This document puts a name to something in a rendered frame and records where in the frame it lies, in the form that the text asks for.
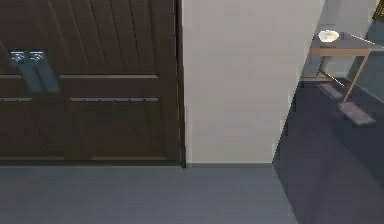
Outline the dark brown wooden door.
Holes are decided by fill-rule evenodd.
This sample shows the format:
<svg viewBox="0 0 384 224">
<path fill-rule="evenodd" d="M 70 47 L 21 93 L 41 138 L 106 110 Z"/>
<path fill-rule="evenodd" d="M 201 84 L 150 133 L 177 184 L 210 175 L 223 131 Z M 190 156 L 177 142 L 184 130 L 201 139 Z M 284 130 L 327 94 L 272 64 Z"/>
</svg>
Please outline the dark brown wooden door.
<svg viewBox="0 0 384 224">
<path fill-rule="evenodd" d="M 0 0 L 0 163 L 184 165 L 180 11 L 181 0 Z"/>
</svg>

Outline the white bowl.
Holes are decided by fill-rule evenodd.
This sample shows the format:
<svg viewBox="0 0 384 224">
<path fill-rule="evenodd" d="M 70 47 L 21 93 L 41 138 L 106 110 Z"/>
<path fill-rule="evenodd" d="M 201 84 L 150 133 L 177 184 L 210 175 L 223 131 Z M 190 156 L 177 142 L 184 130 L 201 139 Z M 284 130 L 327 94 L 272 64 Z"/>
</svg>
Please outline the white bowl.
<svg viewBox="0 0 384 224">
<path fill-rule="evenodd" d="M 339 33 L 332 30 L 322 30 L 319 32 L 318 37 L 323 43 L 331 43 L 339 38 Z"/>
</svg>

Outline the light wooden side table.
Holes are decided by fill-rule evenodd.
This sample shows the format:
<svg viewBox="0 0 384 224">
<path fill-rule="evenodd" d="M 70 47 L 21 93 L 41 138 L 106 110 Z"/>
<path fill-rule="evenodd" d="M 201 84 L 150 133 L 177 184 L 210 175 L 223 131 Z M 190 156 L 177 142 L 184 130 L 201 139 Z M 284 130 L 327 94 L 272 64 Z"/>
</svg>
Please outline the light wooden side table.
<svg viewBox="0 0 384 224">
<path fill-rule="evenodd" d="M 333 42 L 322 42 L 319 37 L 316 37 L 312 40 L 308 55 L 320 57 L 320 64 L 316 70 L 316 74 L 313 77 L 302 77 L 301 81 L 335 81 L 342 87 L 345 87 L 345 85 L 337 78 L 324 70 L 325 59 L 327 57 L 337 56 L 361 57 L 361 63 L 356 70 L 353 79 L 349 82 L 349 86 L 347 87 L 347 91 L 343 97 L 343 102 L 346 102 L 372 52 L 384 52 L 384 47 L 346 32 L 341 32 L 340 36 Z"/>
</svg>

